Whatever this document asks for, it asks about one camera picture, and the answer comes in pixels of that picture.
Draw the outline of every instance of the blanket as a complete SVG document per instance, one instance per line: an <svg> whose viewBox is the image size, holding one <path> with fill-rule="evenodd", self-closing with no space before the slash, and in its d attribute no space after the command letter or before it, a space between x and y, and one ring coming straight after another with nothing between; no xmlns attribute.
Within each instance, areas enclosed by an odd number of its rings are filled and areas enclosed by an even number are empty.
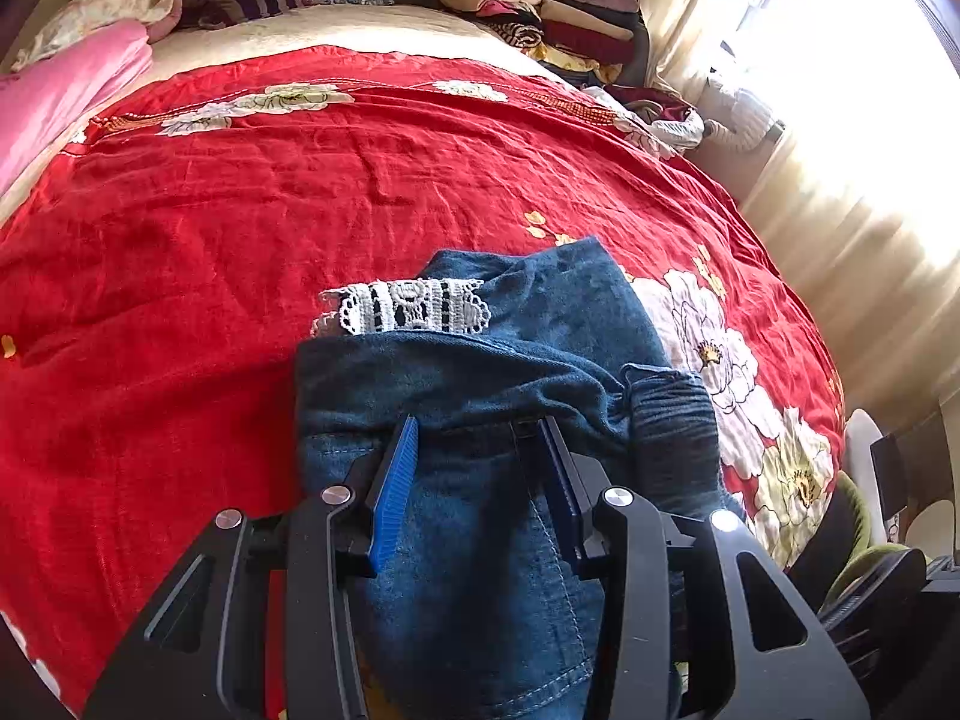
<svg viewBox="0 0 960 720"><path fill-rule="evenodd" d="M553 80L328 46L94 117L0 229L0 610L61 699L79 713L216 512L301 496L317 293L591 234L703 380L723 482L790 565L842 456L839 378L731 198L630 122Z"/></svg>
<svg viewBox="0 0 960 720"><path fill-rule="evenodd" d="M144 26L164 22L179 7L179 0L71 0L56 12L37 33L29 47L21 49L11 65L19 73L28 65L46 59L82 41L102 26L123 19L135 19ZM172 28L163 28L154 39L160 40Z"/></svg>

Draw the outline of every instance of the pink blanket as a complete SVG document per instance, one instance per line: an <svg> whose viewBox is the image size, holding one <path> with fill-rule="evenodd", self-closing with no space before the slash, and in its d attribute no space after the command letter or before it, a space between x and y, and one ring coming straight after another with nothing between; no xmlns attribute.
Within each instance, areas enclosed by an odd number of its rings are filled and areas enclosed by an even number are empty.
<svg viewBox="0 0 960 720"><path fill-rule="evenodd" d="M151 61L146 28L126 19L21 73L0 76L0 194L66 127L144 73Z"/></svg>

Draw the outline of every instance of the jeans seam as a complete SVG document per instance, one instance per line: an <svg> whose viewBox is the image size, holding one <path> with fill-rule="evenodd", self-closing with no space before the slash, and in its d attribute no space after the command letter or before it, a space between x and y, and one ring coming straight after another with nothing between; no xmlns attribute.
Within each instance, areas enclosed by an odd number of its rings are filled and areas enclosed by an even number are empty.
<svg viewBox="0 0 960 720"><path fill-rule="evenodd" d="M541 702L539 702L539 704L534 704L533 707L526 707L526 709L519 709L516 712L511 712L510 714L501 714L501 716L498 717L497 720L510 720L510 718L512 717L520 717L520 715L522 714L527 714L528 712L535 712L537 709L540 709L541 707L545 707L546 704L552 704L556 699L559 699L560 696L563 695L563 693L568 692L570 688L576 688L577 685L584 682L585 680L588 680L592 676L593 676L593 669L589 669L586 674L582 675L582 677L577 677L577 679L573 680L572 683L570 683L569 685L565 685L563 688L561 688L556 695L543 699Z"/></svg>
<svg viewBox="0 0 960 720"><path fill-rule="evenodd" d="M566 599L566 607L570 610L570 616L573 618L573 629L577 632L577 641L580 642L580 655L587 659L587 645L584 644L584 637L580 635L580 623L577 620L577 613L573 610L573 601L570 600L570 593L566 589L566 582L563 580L563 568L560 568L560 554L557 552L557 547L554 546L553 539L550 538L550 533L546 529L544 524L544 519L539 515L539 512L536 510L536 503L530 495L530 490L527 490L527 500L530 501L530 506L534 509L534 516L536 521L539 522L541 528L544 529L544 536L546 536L547 543L550 544L550 551L553 553L553 565L557 567L557 573L560 574L560 586L563 588L563 597Z"/></svg>
<svg viewBox="0 0 960 720"><path fill-rule="evenodd" d="M568 670L563 672L563 674L560 674L558 677L554 677L552 680L549 680L549 682L546 682L543 685L540 685L538 688L527 690L526 693L521 693L518 696L509 698L506 701L501 701L498 704L488 704L486 707L483 707L483 709L498 709L498 707L507 707L508 704L515 704L517 702L521 702L523 701L523 699L534 695L534 693L539 693L541 690L546 690L546 688L549 688L550 685L553 685L554 683L558 683L561 680L568 678L569 674L573 673L574 671L577 671L578 669L583 668L584 666L590 666L589 658L583 659L582 661L579 662L579 664L576 664L575 666L569 668ZM550 704L551 702L554 702L556 699L559 699L560 696L563 696L563 693L566 693L568 690L570 690L570 688L574 688L576 685L579 685L584 680L588 680L592 676L593 676L593 669L588 668L586 673L584 673L583 675L580 675L575 680L573 680L573 682L571 682L569 685L565 685L557 693L555 693L554 695L548 696L547 698L543 699L541 702L533 704L531 707L516 709L513 712L509 712L507 714L494 714L493 718L495 718L496 720L511 720L511 718L520 717L520 715L526 714L527 712L534 712L534 710L540 709L541 707L545 707L546 704ZM465 715L460 718L454 718L454 720L478 720L479 717L480 715Z"/></svg>

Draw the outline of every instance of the curtain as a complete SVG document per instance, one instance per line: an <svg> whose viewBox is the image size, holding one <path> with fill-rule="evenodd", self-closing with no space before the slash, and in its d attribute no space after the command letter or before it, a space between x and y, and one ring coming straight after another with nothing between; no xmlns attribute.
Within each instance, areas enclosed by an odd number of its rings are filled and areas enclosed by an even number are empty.
<svg viewBox="0 0 960 720"><path fill-rule="evenodd" d="M697 103L710 59L736 29L749 0L640 0L650 33L647 85Z"/></svg>
<svg viewBox="0 0 960 720"><path fill-rule="evenodd" d="M739 32L756 0L640 1L650 85L696 101L736 33L739 82L787 122L740 210L848 409L888 429L929 413L960 384L960 79L915 1L771 0Z"/></svg>

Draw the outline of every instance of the white lace trim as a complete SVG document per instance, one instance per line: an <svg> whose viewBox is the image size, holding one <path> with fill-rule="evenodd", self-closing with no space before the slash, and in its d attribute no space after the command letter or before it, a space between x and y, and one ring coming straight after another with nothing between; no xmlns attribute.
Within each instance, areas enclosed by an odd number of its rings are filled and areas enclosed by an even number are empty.
<svg viewBox="0 0 960 720"><path fill-rule="evenodd" d="M310 335L328 333L339 319L352 336L391 330L437 330L443 333L481 333L490 327L490 308L473 291L479 279L418 278L347 284L320 293L337 296L337 311L314 319Z"/></svg>

